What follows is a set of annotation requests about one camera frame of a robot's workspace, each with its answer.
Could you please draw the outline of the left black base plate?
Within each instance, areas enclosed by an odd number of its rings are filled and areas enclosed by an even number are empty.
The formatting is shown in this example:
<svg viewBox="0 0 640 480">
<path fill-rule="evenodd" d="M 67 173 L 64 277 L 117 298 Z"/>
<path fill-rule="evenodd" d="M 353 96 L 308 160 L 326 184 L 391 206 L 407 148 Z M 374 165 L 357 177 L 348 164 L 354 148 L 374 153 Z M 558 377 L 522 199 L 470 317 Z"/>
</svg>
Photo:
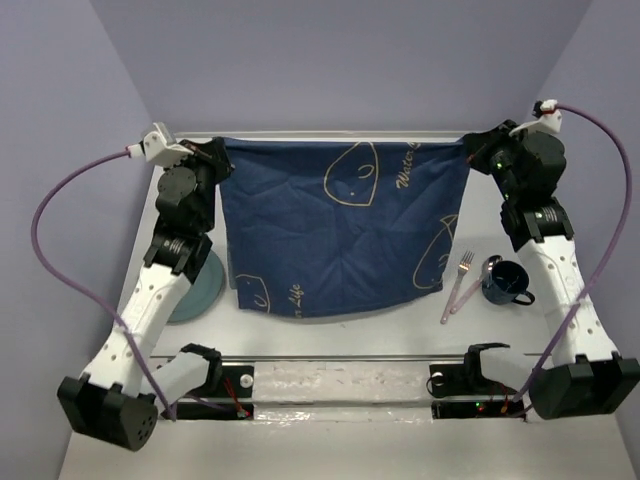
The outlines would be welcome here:
<svg viewBox="0 0 640 480">
<path fill-rule="evenodd" d="M 236 421 L 251 420 L 254 365 L 225 363 L 216 383 L 198 387 L 179 400 L 178 420 Z"/>
</svg>

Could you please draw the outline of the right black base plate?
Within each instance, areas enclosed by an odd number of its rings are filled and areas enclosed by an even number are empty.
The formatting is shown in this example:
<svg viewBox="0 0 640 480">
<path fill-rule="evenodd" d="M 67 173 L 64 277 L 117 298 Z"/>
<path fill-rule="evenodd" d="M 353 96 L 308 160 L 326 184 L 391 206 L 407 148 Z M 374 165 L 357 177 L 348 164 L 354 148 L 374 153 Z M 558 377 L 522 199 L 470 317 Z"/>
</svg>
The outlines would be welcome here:
<svg viewBox="0 0 640 480">
<path fill-rule="evenodd" d="M 499 382 L 472 379 L 463 364 L 431 365 L 425 387 L 436 420 L 511 418 L 517 414 L 526 418 L 524 401 L 512 399 L 515 390 Z"/>
</svg>

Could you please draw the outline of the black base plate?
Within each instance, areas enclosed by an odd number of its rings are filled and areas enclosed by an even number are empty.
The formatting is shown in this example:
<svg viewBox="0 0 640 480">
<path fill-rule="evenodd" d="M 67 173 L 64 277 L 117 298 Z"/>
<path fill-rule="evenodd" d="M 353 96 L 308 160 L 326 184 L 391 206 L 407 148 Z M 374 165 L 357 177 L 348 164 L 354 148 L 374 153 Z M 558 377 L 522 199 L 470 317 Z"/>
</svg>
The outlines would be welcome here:
<svg viewBox="0 0 640 480">
<path fill-rule="evenodd" d="M 254 365 L 225 363 L 216 383 L 198 387 L 179 400 L 178 420 L 236 421 L 251 420 Z"/>
<path fill-rule="evenodd" d="M 436 420 L 511 418 L 517 414 L 526 418 L 524 401 L 512 399 L 515 390 L 499 382 L 472 379 L 463 364 L 431 365 L 425 387 Z"/>
</svg>

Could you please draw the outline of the blue embroidered cloth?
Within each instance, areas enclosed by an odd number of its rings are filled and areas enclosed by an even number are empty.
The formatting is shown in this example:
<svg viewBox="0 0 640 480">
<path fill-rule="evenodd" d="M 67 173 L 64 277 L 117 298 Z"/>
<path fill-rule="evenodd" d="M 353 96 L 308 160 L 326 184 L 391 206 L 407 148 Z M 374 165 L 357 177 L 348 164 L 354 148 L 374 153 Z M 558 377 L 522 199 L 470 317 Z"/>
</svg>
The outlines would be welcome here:
<svg viewBox="0 0 640 480">
<path fill-rule="evenodd" d="M 243 310 L 296 319 L 438 292 L 469 167 L 460 141 L 228 139 L 220 187 Z"/>
</svg>

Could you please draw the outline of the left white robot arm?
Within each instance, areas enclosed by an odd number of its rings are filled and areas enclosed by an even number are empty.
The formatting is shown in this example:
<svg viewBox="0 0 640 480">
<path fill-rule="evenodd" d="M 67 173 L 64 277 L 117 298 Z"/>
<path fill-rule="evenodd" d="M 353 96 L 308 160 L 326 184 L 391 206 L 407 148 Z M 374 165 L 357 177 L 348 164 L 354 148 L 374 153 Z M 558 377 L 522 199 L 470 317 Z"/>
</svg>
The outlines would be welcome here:
<svg viewBox="0 0 640 480">
<path fill-rule="evenodd" d="M 190 343 L 165 366 L 147 361 L 173 311 L 211 252 L 215 188 L 233 168 L 221 137 L 162 147 L 158 218 L 134 290 L 105 344 L 57 398 L 74 432 L 130 451 L 149 440 L 162 413 L 190 393 L 209 395 L 223 377 L 221 354 Z"/>
</svg>

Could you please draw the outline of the pink handled fork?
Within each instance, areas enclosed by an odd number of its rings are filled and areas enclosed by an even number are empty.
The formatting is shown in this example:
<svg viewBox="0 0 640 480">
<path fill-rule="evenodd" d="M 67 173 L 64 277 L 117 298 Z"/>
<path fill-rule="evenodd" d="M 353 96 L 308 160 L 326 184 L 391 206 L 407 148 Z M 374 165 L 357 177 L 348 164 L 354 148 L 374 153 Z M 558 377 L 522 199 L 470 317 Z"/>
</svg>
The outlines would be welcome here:
<svg viewBox="0 0 640 480">
<path fill-rule="evenodd" d="M 457 276 L 454 280 L 447 303 L 440 318 L 441 325 L 445 325 L 448 322 L 449 316 L 451 314 L 451 309 L 453 308 L 456 301 L 462 281 L 466 274 L 469 272 L 473 259 L 474 253 L 471 250 L 467 250 L 458 263 Z"/>
</svg>

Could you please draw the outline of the dark blue mug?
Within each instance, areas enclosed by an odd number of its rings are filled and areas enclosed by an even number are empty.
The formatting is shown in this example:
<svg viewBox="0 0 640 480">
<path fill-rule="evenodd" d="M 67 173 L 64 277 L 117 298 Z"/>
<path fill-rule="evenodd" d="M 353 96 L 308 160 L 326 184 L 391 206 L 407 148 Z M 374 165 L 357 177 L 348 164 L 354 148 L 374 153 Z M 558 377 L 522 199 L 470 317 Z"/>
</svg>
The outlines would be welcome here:
<svg viewBox="0 0 640 480">
<path fill-rule="evenodd" d="M 481 289 L 485 299 L 494 305 L 513 303 L 530 306 L 536 297 L 528 290 L 529 284 L 529 275 L 521 265 L 502 260 L 496 263 L 484 278 Z"/>
</svg>

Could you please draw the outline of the teal ceramic plate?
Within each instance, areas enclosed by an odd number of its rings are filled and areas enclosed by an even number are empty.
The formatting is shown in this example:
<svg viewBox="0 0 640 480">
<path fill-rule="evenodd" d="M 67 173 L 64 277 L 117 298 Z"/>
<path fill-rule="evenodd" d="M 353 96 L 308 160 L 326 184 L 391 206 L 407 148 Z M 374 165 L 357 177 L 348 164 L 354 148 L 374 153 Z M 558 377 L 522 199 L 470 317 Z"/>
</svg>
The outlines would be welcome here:
<svg viewBox="0 0 640 480">
<path fill-rule="evenodd" d="M 189 322 L 204 314 L 217 301 L 225 281 L 224 266 L 219 256 L 211 251 L 196 281 L 169 317 L 168 324 Z"/>
</svg>

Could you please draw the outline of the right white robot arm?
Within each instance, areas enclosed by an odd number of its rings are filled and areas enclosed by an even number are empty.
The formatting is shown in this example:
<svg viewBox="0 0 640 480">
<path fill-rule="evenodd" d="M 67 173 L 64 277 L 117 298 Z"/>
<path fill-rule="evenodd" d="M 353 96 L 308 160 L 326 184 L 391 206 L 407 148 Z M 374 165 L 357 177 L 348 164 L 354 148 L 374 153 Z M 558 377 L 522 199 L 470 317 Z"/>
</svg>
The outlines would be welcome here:
<svg viewBox="0 0 640 480">
<path fill-rule="evenodd" d="M 513 402 L 545 419 L 612 414 L 639 382 L 639 363 L 606 333 L 578 266 L 574 231 L 554 196 L 566 169 L 565 147 L 548 129 L 507 120 L 462 142 L 471 169 L 494 179 L 503 198 L 501 224 L 535 289 L 552 335 L 537 360 L 499 342 L 473 344 L 437 398 L 514 390 Z"/>
</svg>

